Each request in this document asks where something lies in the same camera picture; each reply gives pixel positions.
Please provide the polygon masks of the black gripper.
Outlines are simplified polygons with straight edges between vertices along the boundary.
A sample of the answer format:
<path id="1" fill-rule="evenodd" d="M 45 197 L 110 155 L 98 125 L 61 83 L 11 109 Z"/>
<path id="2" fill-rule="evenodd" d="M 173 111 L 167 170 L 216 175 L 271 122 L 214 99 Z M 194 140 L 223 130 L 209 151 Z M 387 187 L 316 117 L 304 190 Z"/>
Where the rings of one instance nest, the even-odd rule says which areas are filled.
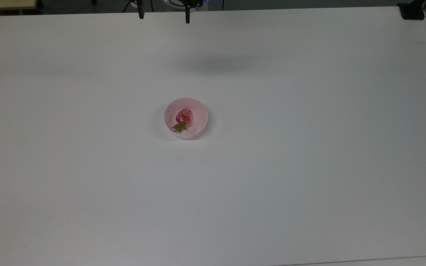
<path id="1" fill-rule="evenodd" d="M 166 2 L 171 2 L 172 4 L 178 5 L 180 7 L 185 7 L 185 21 L 186 24 L 190 23 L 190 9 L 193 7 L 202 7 L 202 0 L 166 0 Z M 141 20 L 144 19 L 145 10 L 144 3 L 138 2 L 138 16 Z"/>

